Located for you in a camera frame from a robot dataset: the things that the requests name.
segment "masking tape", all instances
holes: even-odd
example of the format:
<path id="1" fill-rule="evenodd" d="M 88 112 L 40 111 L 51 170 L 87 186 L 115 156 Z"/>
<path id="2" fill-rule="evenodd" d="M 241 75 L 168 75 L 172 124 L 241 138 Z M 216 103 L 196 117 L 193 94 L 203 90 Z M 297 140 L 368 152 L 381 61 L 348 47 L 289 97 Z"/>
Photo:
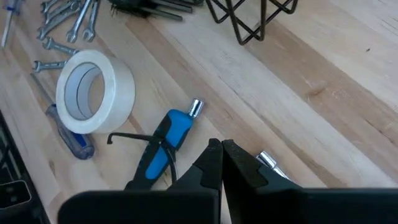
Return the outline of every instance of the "masking tape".
<path id="1" fill-rule="evenodd" d="M 104 97 L 97 112 L 89 107 L 91 84 L 103 76 Z M 83 50 L 72 56 L 57 83 L 57 110 L 62 123 L 78 134 L 109 133 L 130 115 L 136 86 L 130 69 L 114 57 L 97 50 Z"/>

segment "spanner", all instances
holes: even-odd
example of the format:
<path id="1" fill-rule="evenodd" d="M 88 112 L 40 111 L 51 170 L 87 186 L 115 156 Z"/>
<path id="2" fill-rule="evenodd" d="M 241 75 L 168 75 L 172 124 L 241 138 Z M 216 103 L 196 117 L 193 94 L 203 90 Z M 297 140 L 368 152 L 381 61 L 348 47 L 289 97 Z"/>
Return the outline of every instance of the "spanner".
<path id="1" fill-rule="evenodd" d="M 67 41 L 69 43 L 75 43 L 77 39 L 77 33 L 79 31 L 79 28 L 81 26 L 81 23 L 83 22 L 83 19 L 86 15 L 88 6 L 91 4 L 92 0 L 86 0 L 85 4 L 83 6 L 83 9 L 81 9 L 79 16 L 76 19 L 76 22 L 74 23 L 73 27 L 67 32 Z"/>
<path id="2" fill-rule="evenodd" d="M 41 62 L 34 61 L 35 67 L 33 68 L 34 72 L 41 72 L 42 70 L 50 70 L 50 69 L 62 69 L 68 61 L 62 62 Z"/>
<path id="3" fill-rule="evenodd" d="M 45 36 L 56 26 L 58 26 L 61 22 L 68 19 L 70 16 L 74 15 L 76 12 L 80 10 L 80 1 L 75 1 L 65 12 L 63 12 L 58 17 L 54 18 L 54 20 L 47 25 L 39 27 L 37 31 L 39 31 L 39 35 L 37 38 L 39 40 L 44 40 Z"/>
<path id="4" fill-rule="evenodd" d="M 95 37 L 95 21 L 100 8 L 100 0 L 94 0 L 93 7 L 91 8 L 90 20 L 88 21 L 86 29 L 83 30 L 83 39 L 87 42 L 92 42 Z"/>
<path id="5" fill-rule="evenodd" d="M 51 12 L 44 13 L 44 24 L 47 25 L 55 16 L 67 10 L 76 0 L 67 1 L 65 4 L 60 5 Z"/>
<path id="6" fill-rule="evenodd" d="M 42 6 L 41 13 L 48 12 L 55 3 L 57 3 L 59 0 L 48 0 L 45 2 L 42 2 L 40 5 Z"/>
<path id="7" fill-rule="evenodd" d="M 58 50 L 59 52 L 66 53 L 72 56 L 80 51 L 78 49 L 73 49 L 71 47 L 59 44 L 56 41 L 54 41 L 54 39 L 51 37 L 47 37 L 46 42 L 43 43 L 43 48 L 46 50 L 55 49 Z"/>

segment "wrench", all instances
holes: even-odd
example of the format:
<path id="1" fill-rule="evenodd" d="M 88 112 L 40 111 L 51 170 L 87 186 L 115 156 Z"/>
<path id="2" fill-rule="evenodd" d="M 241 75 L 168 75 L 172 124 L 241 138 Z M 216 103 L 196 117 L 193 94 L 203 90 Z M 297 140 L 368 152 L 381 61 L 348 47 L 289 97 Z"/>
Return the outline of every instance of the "wrench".
<path id="1" fill-rule="evenodd" d="M 45 36 L 56 26 L 58 26 L 61 22 L 64 20 L 68 19 L 70 16 L 72 16 L 74 13 L 78 12 L 80 10 L 80 1 L 75 1 L 69 8 L 69 10 L 63 12 L 60 14 L 60 16 L 56 17 L 52 22 L 48 23 L 47 25 L 44 25 L 42 27 L 39 27 L 37 31 L 39 32 L 39 35 L 37 38 L 39 40 L 44 40 Z"/>
<path id="2" fill-rule="evenodd" d="M 54 39 L 51 37 L 47 37 L 46 42 L 43 43 L 43 48 L 46 50 L 55 49 L 58 50 L 59 52 L 66 53 L 72 56 L 80 51 L 78 49 L 73 49 L 71 47 L 59 44 L 56 41 L 54 41 Z"/>
<path id="3" fill-rule="evenodd" d="M 42 6 L 41 13 L 48 12 L 55 3 L 57 3 L 59 0 L 48 0 L 45 2 L 42 2 L 40 5 Z"/>
<path id="4" fill-rule="evenodd" d="M 61 14 L 63 11 L 68 9 L 75 0 L 67 1 L 65 4 L 62 4 L 55 8 L 52 12 L 44 13 L 44 24 L 47 25 L 55 16 Z"/>
<path id="5" fill-rule="evenodd" d="M 100 0 L 96 0 L 93 2 L 90 20 L 88 21 L 86 29 L 83 30 L 83 39 L 87 42 L 92 42 L 95 37 L 94 26 L 98 15 L 98 8 L 100 8 Z"/>
<path id="6" fill-rule="evenodd" d="M 34 72 L 41 72 L 42 70 L 50 70 L 50 69 L 62 69 L 68 61 L 62 62 L 41 62 L 34 61 L 35 67 L 33 68 Z"/>
<path id="7" fill-rule="evenodd" d="M 79 28 L 81 26 L 81 23 L 83 22 L 83 19 L 86 15 L 88 6 L 91 4 L 92 0 L 86 0 L 85 4 L 83 6 L 83 9 L 81 9 L 79 16 L 76 19 L 76 22 L 74 23 L 73 27 L 67 32 L 67 41 L 69 43 L 75 43 L 77 39 L 77 33 L 79 31 Z"/>

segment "roll of tape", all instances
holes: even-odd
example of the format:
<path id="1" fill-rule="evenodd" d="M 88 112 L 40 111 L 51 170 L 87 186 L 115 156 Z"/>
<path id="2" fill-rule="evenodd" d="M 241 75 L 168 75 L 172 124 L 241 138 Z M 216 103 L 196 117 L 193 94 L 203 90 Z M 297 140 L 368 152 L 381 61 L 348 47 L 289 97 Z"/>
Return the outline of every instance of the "roll of tape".
<path id="1" fill-rule="evenodd" d="M 101 74 L 104 97 L 93 113 L 88 95 L 94 78 Z M 62 69 L 56 104 L 62 123 L 74 133 L 109 133 L 127 120 L 135 97 L 132 73 L 123 62 L 97 50 L 83 50 Z"/>

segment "black metal rack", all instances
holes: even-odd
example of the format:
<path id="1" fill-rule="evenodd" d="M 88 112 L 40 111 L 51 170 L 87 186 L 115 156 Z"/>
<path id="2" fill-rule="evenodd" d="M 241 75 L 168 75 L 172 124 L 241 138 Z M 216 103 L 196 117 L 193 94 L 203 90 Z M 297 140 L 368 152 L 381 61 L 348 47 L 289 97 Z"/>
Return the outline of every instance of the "black metal rack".
<path id="1" fill-rule="evenodd" d="M 286 0 L 284 3 L 280 3 L 278 0 L 268 0 L 273 3 L 278 9 L 273 12 L 268 18 L 266 18 L 267 14 L 267 0 L 261 1 L 261 15 L 259 25 L 253 30 L 249 26 L 247 26 L 240 18 L 238 18 L 235 14 L 235 10 L 238 9 L 239 6 L 242 5 L 246 0 L 239 0 L 235 5 L 233 5 L 232 0 L 225 0 L 226 6 L 219 2 L 219 0 L 206 0 L 207 6 L 213 16 L 213 19 L 216 23 L 220 24 L 225 21 L 226 18 L 231 17 L 232 26 L 234 28 L 235 36 L 240 45 L 244 45 L 248 43 L 251 39 L 255 38 L 258 41 L 263 41 L 264 36 L 266 34 L 266 25 L 273 20 L 280 12 L 284 11 L 287 14 L 293 14 L 296 10 L 297 3 L 299 0 Z M 225 15 L 221 18 L 218 18 L 216 15 L 215 9 L 213 7 L 213 3 L 218 6 L 221 10 L 225 12 Z M 239 27 L 241 26 L 244 30 L 248 32 L 248 36 L 242 39 L 242 35 L 239 31 Z"/>

